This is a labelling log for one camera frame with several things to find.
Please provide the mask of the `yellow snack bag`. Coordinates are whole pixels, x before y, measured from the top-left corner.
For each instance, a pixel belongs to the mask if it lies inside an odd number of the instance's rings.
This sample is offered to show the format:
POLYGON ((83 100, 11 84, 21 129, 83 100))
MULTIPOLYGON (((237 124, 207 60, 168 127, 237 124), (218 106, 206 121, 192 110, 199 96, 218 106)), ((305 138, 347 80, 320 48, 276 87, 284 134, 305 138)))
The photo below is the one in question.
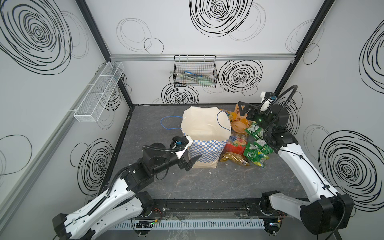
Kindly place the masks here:
POLYGON ((231 123, 234 123, 234 122, 238 121, 238 114, 237 113, 231 112, 229 110, 224 110, 224 109, 221 109, 221 111, 227 114, 227 116, 229 118, 229 121, 231 123))

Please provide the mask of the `orange potato chip bag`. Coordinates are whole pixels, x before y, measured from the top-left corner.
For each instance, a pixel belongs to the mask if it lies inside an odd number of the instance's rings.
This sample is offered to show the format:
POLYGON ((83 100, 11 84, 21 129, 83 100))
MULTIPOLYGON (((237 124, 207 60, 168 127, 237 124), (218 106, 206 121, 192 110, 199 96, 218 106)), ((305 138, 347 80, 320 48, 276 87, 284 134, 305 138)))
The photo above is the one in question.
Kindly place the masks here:
POLYGON ((252 122, 239 114, 238 104, 236 104, 234 112, 238 114, 238 121, 231 123, 232 130, 239 134, 245 134, 245 129, 247 129, 252 122))

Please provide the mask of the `green snack bag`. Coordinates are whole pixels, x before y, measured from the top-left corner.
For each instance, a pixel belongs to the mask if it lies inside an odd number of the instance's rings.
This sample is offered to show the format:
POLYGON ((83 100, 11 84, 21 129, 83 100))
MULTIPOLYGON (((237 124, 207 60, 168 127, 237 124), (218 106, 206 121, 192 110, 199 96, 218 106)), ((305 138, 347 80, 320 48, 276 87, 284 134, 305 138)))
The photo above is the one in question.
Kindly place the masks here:
POLYGON ((274 152, 274 150, 262 139, 255 141, 255 145, 261 150, 265 155, 269 155, 274 152))
POLYGON ((265 167, 265 161, 270 157, 264 154, 256 145, 248 143, 243 152, 243 156, 248 159, 250 163, 261 168, 265 167))
POLYGON ((251 125, 247 129, 245 129, 245 132, 256 140, 264 139, 264 129, 259 127, 256 123, 251 123, 251 125))

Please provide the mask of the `blue checkered paper bag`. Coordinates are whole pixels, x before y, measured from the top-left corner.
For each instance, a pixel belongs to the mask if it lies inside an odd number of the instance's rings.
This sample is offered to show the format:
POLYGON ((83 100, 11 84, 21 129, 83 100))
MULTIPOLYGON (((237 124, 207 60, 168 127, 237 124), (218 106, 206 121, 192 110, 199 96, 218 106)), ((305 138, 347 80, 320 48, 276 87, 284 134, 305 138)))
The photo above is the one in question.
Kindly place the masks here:
POLYGON ((180 129, 183 136, 192 143, 187 152, 190 159, 200 156, 194 164, 196 169, 215 169, 231 134, 228 114, 217 107, 189 107, 179 117, 179 127, 164 127, 167 130, 180 129))

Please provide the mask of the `red gold snack bag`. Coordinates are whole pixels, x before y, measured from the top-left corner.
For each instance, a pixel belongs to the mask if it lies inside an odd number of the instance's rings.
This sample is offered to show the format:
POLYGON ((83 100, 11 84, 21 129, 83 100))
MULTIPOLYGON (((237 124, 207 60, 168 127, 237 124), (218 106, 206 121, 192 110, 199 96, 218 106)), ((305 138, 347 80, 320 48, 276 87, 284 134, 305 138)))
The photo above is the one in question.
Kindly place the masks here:
POLYGON ((247 144, 247 135, 232 133, 221 153, 220 162, 232 161, 240 166, 249 166, 249 161, 243 155, 247 144))

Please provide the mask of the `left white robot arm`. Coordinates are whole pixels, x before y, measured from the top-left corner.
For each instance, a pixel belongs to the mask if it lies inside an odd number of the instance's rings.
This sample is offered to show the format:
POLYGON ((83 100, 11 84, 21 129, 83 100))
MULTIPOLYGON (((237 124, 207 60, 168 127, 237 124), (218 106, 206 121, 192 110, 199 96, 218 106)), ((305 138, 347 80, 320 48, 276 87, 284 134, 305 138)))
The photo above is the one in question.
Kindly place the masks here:
POLYGON ((150 215, 154 202, 143 189, 174 165, 189 171, 201 158, 197 155, 186 161, 183 157, 192 143, 189 137, 177 137, 169 148, 160 143, 144 145, 142 158, 119 170, 103 193, 79 210, 53 218, 54 238, 95 240, 125 220, 150 215))

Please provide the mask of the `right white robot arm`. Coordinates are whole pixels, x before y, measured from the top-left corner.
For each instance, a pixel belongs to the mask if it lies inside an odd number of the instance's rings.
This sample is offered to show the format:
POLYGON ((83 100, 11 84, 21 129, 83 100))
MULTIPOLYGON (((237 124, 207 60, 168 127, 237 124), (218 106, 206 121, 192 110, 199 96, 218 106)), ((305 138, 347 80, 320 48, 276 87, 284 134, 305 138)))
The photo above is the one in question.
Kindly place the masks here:
POLYGON ((261 211, 265 215, 283 212, 300 220, 313 235, 329 233, 348 226, 354 201, 340 194, 305 155, 295 136, 287 130, 288 102, 297 92, 293 85, 277 96, 264 92, 258 105, 239 102, 240 115, 263 129, 263 140, 290 167, 307 194, 307 201, 292 198, 279 191, 262 194, 261 211))

